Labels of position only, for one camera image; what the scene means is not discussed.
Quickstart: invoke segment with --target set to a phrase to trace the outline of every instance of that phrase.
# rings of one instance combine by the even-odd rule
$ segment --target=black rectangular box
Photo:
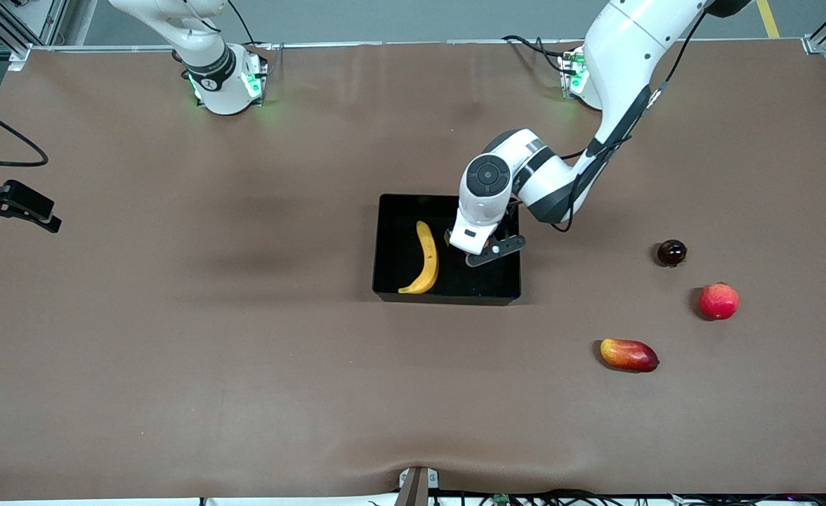
[[[477,268],[466,265],[466,253],[445,243],[454,226],[458,198],[451,195],[391,195],[379,198],[372,291],[381,300],[503,306],[522,294],[519,252]],[[438,282],[427,294],[398,294],[422,270],[422,247],[416,222],[425,221],[438,248]],[[519,234],[519,211],[513,207],[494,232],[504,239]]]

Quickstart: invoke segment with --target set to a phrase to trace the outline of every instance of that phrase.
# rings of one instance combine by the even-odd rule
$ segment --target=banana
[[[419,246],[422,246],[422,272],[410,286],[398,290],[398,294],[425,294],[438,281],[438,249],[435,248],[432,230],[425,221],[417,221],[416,234],[419,236]]]

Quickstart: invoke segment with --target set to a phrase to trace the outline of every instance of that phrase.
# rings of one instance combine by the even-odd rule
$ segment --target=table surface
[[[506,129],[586,146],[599,113],[532,52],[289,49],[265,106],[217,117],[169,54],[34,51],[0,117],[51,157],[0,182],[63,219],[0,228],[0,499],[377,493],[408,465],[826,492],[826,63],[799,41],[692,44],[573,230],[523,216],[506,308],[379,301],[376,204],[454,193]],[[669,238],[680,268],[651,261]],[[718,281],[742,307],[709,323]],[[605,337],[660,368],[605,368]]]

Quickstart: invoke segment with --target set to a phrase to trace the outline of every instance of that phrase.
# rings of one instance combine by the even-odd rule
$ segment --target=yellow stripe
[[[763,25],[766,26],[766,35],[770,39],[781,37],[778,33],[778,26],[775,24],[775,16],[772,16],[772,9],[769,7],[769,0],[756,0],[756,6],[759,7],[759,15],[763,18]]]

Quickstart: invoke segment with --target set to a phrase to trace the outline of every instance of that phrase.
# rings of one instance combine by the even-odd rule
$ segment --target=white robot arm
[[[235,115],[263,98],[266,68],[239,44],[226,44],[210,16],[225,0],[110,0],[176,49],[198,99],[217,115]]]
[[[647,110],[650,76],[692,22],[707,12],[737,13],[749,0],[610,0],[584,38],[584,64],[603,111],[600,129],[574,166],[529,129],[507,131],[468,164],[450,242],[483,253],[509,198],[516,195],[538,221],[561,223],[587,197],[622,142]]]

